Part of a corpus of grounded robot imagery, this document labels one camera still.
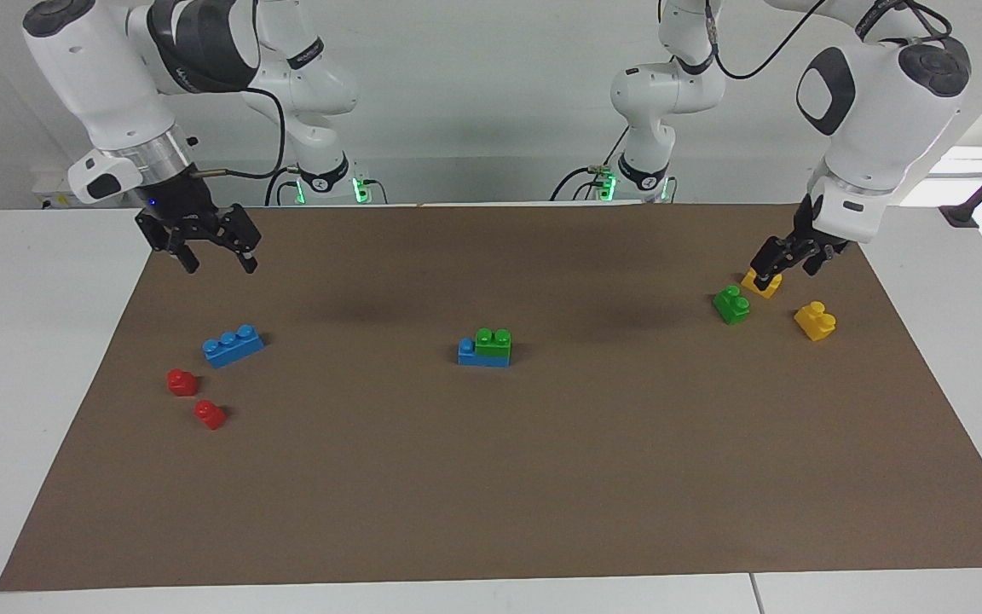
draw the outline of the yellow block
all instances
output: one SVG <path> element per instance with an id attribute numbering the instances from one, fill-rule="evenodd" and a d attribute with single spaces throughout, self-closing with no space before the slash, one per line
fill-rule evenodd
<path id="1" fill-rule="evenodd" d="M 772 296 L 775 296 L 775 292 L 778 291 L 780 285 L 783 284 L 783 273 L 779 273 L 779 275 L 771 278 L 771 284 L 768 284 L 767 290 L 760 290 L 760 288 L 756 287 L 756 284 L 754 283 L 755 281 L 756 271 L 753 269 L 748 269 L 748 273 L 745 273 L 745 279 L 741 280 L 741 285 L 747 287 L 748 290 L 756 292 L 756 294 L 759 294 L 764 298 L 771 298 Z"/>
<path id="2" fill-rule="evenodd" d="M 794 321 L 798 322 L 798 326 L 802 327 L 807 337 L 813 341 L 821 341 L 835 331 L 835 316 L 826 314 L 825 304 L 819 300 L 814 300 L 813 303 L 798 310 L 798 314 L 794 315 Z"/>

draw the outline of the green led light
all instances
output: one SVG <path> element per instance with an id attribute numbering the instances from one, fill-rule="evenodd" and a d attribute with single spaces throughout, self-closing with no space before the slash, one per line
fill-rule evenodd
<path id="1" fill-rule="evenodd" d="M 359 205 L 362 205 L 363 202 L 369 202 L 370 190 L 367 190 L 366 186 L 362 185 L 362 180 L 358 177 L 352 177 L 351 183 L 355 186 L 355 200 L 358 201 Z"/>
<path id="2" fill-rule="evenodd" d="M 610 201 L 616 194 L 616 175 L 612 172 L 605 172 L 604 182 L 601 189 L 597 191 L 597 197 L 604 201 Z"/>

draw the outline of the black cable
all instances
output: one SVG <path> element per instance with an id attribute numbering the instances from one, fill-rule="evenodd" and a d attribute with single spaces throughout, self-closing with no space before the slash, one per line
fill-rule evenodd
<path id="1" fill-rule="evenodd" d="M 560 185 L 556 186 L 556 190 L 552 191 L 552 198 L 550 198 L 549 200 L 552 201 L 555 200 L 558 194 L 560 194 L 560 191 L 564 188 L 564 186 L 566 186 L 566 183 L 569 182 L 570 179 L 574 179 L 578 175 L 583 175 L 585 174 L 585 172 L 589 172 L 589 168 L 585 166 L 581 168 L 575 168 L 575 170 L 569 172 L 569 174 L 566 177 L 563 177 L 563 180 L 560 182 Z"/>
<path id="2" fill-rule="evenodd" d="M 756 67 L 756 70 L 753 70 L 752 72 L 747 72 L 745 74 L 734 74 L 730 72 L 728 69 L 726 69 L 724 63 L 722 63 L 722 57 L 718 52 L 717 39 L 712 42 L 714 61 L 718 63 L 718 67 L 719 69 L 721 69 L 722 73 L 725 74 L 726 77 L 733 78 L 733 80 L 745 81 L 748 80 L 749 78 L 756 77 L 757 74 L 763 72 L 764 69 L 766 69 L 768 65 L 771 64 L 771 60 L 774 60 L 779 56 L 780 52 L 787 47 L 788 43 L 790 43 L 792 39 L 794 39 L 794 35 L 798 34 L 799 30 L 802 30 L 802 27 L 806 24 L 808 20 L 810 20 L 810 17 L 812 17 L 818 11 L 818 9 L 820 9 L 823 6 L 823 4 L 826 3 L 827 1 L 828 0 L 817 0 L 817 3 L 813 5 L 813 8 L 808 10 L 806 14 L 802 15 L 802 19 L 799 20 L 798 25 L 795 25 L 794 30 L 790 31 L 790 34 L 788 34 L 787 37 L 783 39 L 783 42 L 780 43 L 779 46 L 775 48 L 775 51 L 771 52 L 771 55 L 768 55 L 768 58 L 764 60 L 764 63 L 761 63 L 760 66 Z M 707 0 L 706 9 L 708 15 L 713 15 L 712 8 L 710 8 L 710 0 Z"/>
<path id="3" fill-rule="evenodd" d="M 601 187 L 603 185 L 604 184 L 601 183 L 601 182 L 583 183 L 583 185 L 578 186 L 578 189 L 574 191 L 574 195 L 573 195 L 573 197 L 570 197 L 570 199 L 571 200 L 578 200 L 578 194 L 581 194 L 581 190 L 584 190 L 586 188 L 589 188 L 590 190 L 593 190 L 593 188 L 599 188 L 599 187 Z M 589 192 L 586 192 L 586 200 L 589 200 Z"/>
<path id="4" fill-rule="evenodd" d="M 278 180 L 280 180 L 280 177 L 283 176 L 284 172 L 289 171 L 284 168 L 284 170 L 273 172 L 272 180 L 268 182 L 268 191 L 266 191 L 264 194 L 264 206 L 272 205 L 272 190 L 275 189 L 275 184 L 278 182 Z"/>
<path id="5" fill-rule="evenodd" d="M 384 183 L 379 182 L 377 179 L 367 179 L 367 180 L 365 180 L 365 182 L 362 182 L 362 183 L 363 183 L 363 185 L 367 185 L 367 186 L 378 186 L 378 187 L 380 187 L 381 188 L 381 198 L 385 199 L 385 204 L 386 205 L 389 204 L 389 192 L 386 192 L 385 191 L 385 185 L 384 185 Z"/>
<path id="6" fill-rule="evenodd" d="M 604 162 L 601 163 L 601 165 L 608 166 L 609 160 L 611 160 L 612 156 L 615 155 L 616 153 L 616 148 L 620 146 L 620 143 L 624 142 L 624 136 L 627 136 L 627 132 L 630 129 L 631 129 L 631 125 L 627 125 L 627 127 L 624 127 L 624 131 L 620 133 L 619 139 L 616 139 L 616 143 L 613 144 L 612 149 L 609 150 L 609 155 L 604 156 Z M 586 200 L 589 200 L 589 194 L 592 194 L 592 192 L 593 192 L 593 186 L 590 186 L 590 188 L 586 190 Z"/>
<path id="7" fill-rule="evenodd" d="M 275 206 L 283 206 L 283 188 L 297 189 L 297 182 L 282 182 L 280 189 L 275 192 Z"/>
<path id="8" fill-rule="evenodd" d="M 950 36 L 954 34 L 954 24 L 952 24 L 950 20 L 946 19 L 946 16 L 942 15 L 942 13 L 935 11 L 926 4 L 916 3 L 915 0 L 908 0 L 908 8 L 911 9 L 913 13 L 916 13 L 916 17 L 919 19 L 920 23 L 923 24 L 923 27 L 927 28 L 928 32 L 931 32 L 931 37 L 924 38 L 924 40 L 942 40 L 943 38 L 950 38 Z M 938 20 L 939 23 L 942 24 L 942 27 L 946 28 L 946 31 L 939 32 L 938 30 L 935 30 L 934 27 L 931 27 L 931 24 L 927 23 L 927 17 L 924 17 L 923 13 L 927 13 L 928 15 L 934 17 L 935 20 Z"/>
<path id="9" fill-rule="evenodd" d="M 231 177 L 241 177 L 243 179 L 270 179 L 275 177 L 276 174 L 281 174 L 283 171 L 283 159 L 286 156 L 286 113 L 283 112 L 283 102 L 278 100 L 276 94 L 272 94 L 267 90 L 259 90 L 257 87 L 245 87 L 245 92 L 250 92 L 252 94 L 260 94 L 262 96 L 267 96 L 275 102 L 275 110 L 280 114 L 280 156 L 275 161 L 275 168 L 269 172 L 244 172 L 244 171 L 231 171 L 229 168 L 218 168 L 216 171 L 222 171 L 223 175 L 230 175 Z"/>

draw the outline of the green block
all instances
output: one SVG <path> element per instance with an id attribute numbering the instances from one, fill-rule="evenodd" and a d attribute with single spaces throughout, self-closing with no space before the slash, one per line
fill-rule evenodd
<path id="1" fill-rule="evenodd" d="M 499 358 L 510 357 L 510 331 L 499 329 L 491 332 L 491 329 L 480 329 L 476 331 L 476 355 L 477 356 L 496 356 Z"/>
<path id="2" fill-rule="evenodd" d="M 741 288 L 736 285 L 714 295 L 714 308 L 728 325 L 739 325 L 748 318 L 748 299 L 741 296 Z"/>

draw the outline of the stacked blocks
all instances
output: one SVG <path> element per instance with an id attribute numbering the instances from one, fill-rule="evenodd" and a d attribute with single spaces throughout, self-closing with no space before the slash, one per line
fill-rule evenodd
<path id="1" fill-rule="evenodd" d="M 776 275 L 771 278 L 771 284 L 768 284 L 767 290 L 760 290 L 756 287 L 756 271 L 753 269 L 748 269 L 748 273 L 745 273 L 745 279 L 741 280 L 741 285 L 747 287 L 748 290 L 756 292 L 764 298 L 771 298 L 775 296 L 775 292 L 779 290 L 780 285 L 783 284 L 783 275 Z"/>
<path id="2" fill-rule="evenodd" d="M 260 339 L 256 328 L 243 325 L 237 329 L 237 333 L 223 332 L 221 338 L 204 341 L 203 357 L 211 363 L 212 367 L 218 369 L 262 349 L 264 349 L 264 341 Z"/>
<path id="3" fill-rule="evenodd" d="M 476 331 L 476 341 L 464 338 L 457 345 L 457 364 L 467 367 L 510 366 L 510 331 L 483 327 Z"/>
<path id="4" fill-rule="evenodd" d="M 806 331 L 806 337 L 813 341 L 821 341 L 835 331 L 835 316 L 826 314 L 825 304 L 819 300 L 814 300 L 813 303 L 798 310 L 798 314 L 794 315 L 794 321 L 798 322 L 798 326 L 802 327 L 803 331 Z"/>
<path id="5" fill-rule="evenodd" d="M 741 290 L 736 285 L 726 287 L 724 291 L 714 295 L 713 302 L 714 308 L 728 325 L 737 325 L 748 318 L 748 299 L 741 296 Z"/>

